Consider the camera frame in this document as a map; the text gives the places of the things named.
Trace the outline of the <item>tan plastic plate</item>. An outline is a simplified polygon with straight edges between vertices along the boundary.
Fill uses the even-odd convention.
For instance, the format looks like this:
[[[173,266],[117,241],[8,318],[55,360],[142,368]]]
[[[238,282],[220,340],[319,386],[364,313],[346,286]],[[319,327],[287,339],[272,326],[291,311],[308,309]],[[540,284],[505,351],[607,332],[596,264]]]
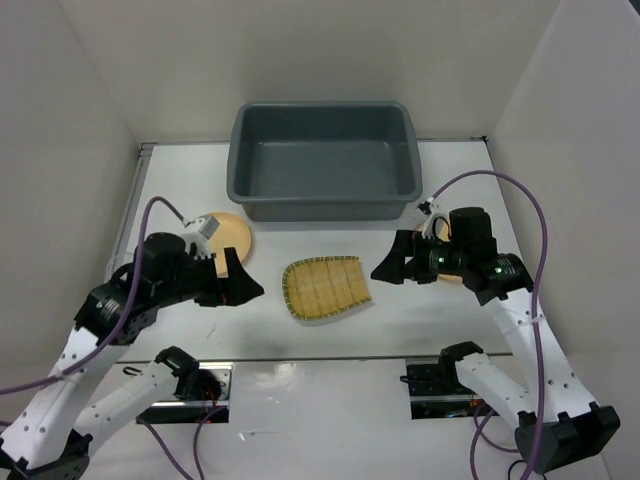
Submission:
[[[431,220],[422,223],[420,231],[424,237],[434,237],[442,242],[449,242],[449,218],[446,216],[433,217]],[[462,278],[452,274],[439,274],[438,280],[449,284],[462,284]]]
[[[225,277],[228,274],[228,268],[224,249],[233,247],[240,262],[244,264],[251,250],[251,231],[241,217],[232,213],[212,212],[211,216],[218,222],[218,227],[207,245],[209,251],[215,255],[217,275]]]

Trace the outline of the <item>woven bamboo tray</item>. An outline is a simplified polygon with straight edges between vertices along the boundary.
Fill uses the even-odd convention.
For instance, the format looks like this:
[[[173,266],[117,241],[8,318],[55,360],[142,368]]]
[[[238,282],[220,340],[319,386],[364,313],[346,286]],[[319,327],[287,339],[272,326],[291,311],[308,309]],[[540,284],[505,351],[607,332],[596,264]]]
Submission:
[[[282,275],[285,306],[297,320],[341,315],[372,300],[357,256],[323,256],[295,261]]]

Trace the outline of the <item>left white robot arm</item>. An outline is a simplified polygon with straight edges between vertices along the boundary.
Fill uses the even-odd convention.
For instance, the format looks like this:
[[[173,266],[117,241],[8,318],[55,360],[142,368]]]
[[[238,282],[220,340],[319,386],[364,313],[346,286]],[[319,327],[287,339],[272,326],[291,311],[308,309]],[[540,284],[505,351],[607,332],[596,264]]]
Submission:
[[[225,248],[224,257],[227,274],[219,277],[211,255],[197,254],[178,235],[155,233],[138,245],[132,263],[90,291],[52,369],[52,383],[1,434],[1,466],[10,478],[78,479],[100,446],[155,402],[215,389],[213,375],[171,346],[124,386],[90,400],[160,309],[185,301],[236,307],[263,295],[234,248]]]

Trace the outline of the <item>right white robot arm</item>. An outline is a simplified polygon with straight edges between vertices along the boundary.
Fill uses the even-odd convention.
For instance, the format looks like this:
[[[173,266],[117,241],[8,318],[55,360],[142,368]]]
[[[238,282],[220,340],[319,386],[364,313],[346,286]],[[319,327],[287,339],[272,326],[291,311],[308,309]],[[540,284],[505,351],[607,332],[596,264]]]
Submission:
[[[450,393],[479,395],[514,429],[518,452],[537,474],[599,454],[620,427],[575,374],[533,298],[534,282],[521,259],[501,253],[488,213],[466,207],[449,214],[446,241],[433,232],[399,230],[372,279],[401,285],[461,278],[487,307],[517,359],[526,383],[497,368],[474,342],[444,348],[438,381]]]

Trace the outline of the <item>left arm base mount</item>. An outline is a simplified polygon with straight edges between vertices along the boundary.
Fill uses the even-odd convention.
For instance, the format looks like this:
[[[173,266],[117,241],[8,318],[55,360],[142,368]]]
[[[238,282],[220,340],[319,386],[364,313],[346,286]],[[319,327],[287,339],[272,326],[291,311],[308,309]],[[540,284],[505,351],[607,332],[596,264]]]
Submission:
[[[203,362],[198,380],[184,399],[170,394],[155,402],[139,418],[152,425],[198,424],[208,414],[207,423],[227,423],[233,364]]]

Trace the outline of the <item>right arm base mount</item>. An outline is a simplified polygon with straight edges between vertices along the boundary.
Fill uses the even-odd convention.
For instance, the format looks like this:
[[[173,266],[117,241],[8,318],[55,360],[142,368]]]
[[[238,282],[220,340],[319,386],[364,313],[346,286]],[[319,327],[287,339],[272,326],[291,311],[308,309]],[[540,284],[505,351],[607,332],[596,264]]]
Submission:
[[[412,420],[484,416],[489,406],[477,394],[445,379],[436,358],[408,359],[399,380],[406,386]]]

